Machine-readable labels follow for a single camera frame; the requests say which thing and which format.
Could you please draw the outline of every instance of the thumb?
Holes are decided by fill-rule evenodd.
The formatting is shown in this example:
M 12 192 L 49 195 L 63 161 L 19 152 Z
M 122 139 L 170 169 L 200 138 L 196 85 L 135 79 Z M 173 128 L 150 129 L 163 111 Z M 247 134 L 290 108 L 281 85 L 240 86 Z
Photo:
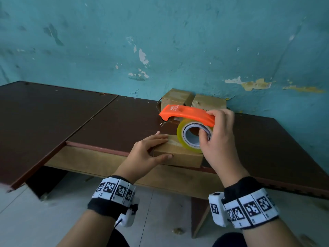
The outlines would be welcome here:
M 153 157 L 153 162 L 155 165 L 161 164 L 162 162 L 164 162 L 167 159 L 171 159 L 172 158 L 172 154 L 170 153 L 165 153 L 165 154 L 161 154 L 159 156 Z
M 203 129 L 199 130 L 199 142 L 201 149 L 208 144 L 208 135 Z

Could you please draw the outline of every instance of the person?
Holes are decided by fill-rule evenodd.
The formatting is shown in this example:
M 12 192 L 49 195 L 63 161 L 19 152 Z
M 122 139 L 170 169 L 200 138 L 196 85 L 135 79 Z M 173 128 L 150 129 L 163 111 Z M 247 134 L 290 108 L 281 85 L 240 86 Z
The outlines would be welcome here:
M 215 125 L 209 141 L 206 132 L 200 129 L 200 148 L 224 187 L 227 188 L 249 177 L 250 174 L 241 165 L 236 151 L 233 135 L 234 112 L 222 109 L 208 111 L 208 114 L 215 116 Z M 158 131 L 136 142 L 129 156 L 114 175 L 134 184 L 155 166 L 172 158 L 171 154 L 151 157 L 148 153 L 151 147 L 167 142 L 167 137 Z M 128 246 L 124 237 L 117 230 L 113 230 L 115 221 L 113 217 L 103 216 L 88 209 L 57 246 Z M 256 228 L 242 230 L 242 234 L 227 233 L 221 236 L 214 246 L 301 247 L 302 245 L 283 220 L 277 217 Z

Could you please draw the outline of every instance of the tape dispenser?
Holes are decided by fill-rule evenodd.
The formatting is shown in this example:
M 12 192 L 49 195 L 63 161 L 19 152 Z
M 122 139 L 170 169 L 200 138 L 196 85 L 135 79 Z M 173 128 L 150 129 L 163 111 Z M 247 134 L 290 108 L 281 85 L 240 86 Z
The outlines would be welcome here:
M 184 105 L 166 105 L 159 115 L 165 121 L 170 117 L 178 118 L 178 120 L 183 118 L 177 127 L 177 138 L 183 147 L 191 151 L 201 153 L 199 136 L 192 133 L 191 129 L 203 129 L 208 135 L 208 140 L 212 136 L 215 116 L 202 109 Z

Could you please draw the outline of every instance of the teal wall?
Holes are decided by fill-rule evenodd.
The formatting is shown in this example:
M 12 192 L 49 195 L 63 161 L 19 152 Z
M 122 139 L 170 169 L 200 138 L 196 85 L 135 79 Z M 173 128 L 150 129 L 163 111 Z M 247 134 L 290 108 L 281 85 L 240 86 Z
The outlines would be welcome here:
M 174 87 L 232 98 L 234 111 L 277 119 L 329 172 L 329 0 L 0 3 L 1 85 L 23 79 L 154 100 Z M 239 76 L 272 84 L 245 91 L 224 81 Z M 326 92 L 284 90 L 290 81 Z

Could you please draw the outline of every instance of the cardboard box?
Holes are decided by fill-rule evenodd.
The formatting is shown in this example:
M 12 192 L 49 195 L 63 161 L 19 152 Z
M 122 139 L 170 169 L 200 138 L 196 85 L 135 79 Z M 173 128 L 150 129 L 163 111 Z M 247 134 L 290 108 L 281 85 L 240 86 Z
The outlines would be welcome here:
M 226 108 L 226 100 L 206 96 L 206 95 L 195 95 L 191 107 L 201 108 L 203 110 L 209 111 L 213 109 L 225 109 Z
M 166 107 L 166 105 L 185 105 L 191 106 L 194 98 L 194 94 L 191 92 L 178 90 L 172 88 L 166 93 L 157 103 L 157 109 L 159 112 Z
M 173 157 L 164 162 L 164 165 L 200 168 L 203 154 L 192 152 L 184 148 L 178 141 L 177 135 L 169 135 L 168 142 L 153 149 L 153 156 L 171 153 Z

